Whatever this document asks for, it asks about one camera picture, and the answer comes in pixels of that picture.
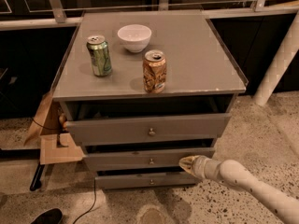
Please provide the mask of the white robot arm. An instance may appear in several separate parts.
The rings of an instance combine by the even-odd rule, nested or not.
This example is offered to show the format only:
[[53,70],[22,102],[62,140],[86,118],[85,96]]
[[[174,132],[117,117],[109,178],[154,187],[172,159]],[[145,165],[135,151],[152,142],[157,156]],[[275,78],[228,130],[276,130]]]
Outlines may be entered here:
[[216,161],[196,155],[181,158],[179,166],[200,180],[213,180],[230,189],[244,190],[285,224],[299,224],[299,201],[260,181],[238,161]]

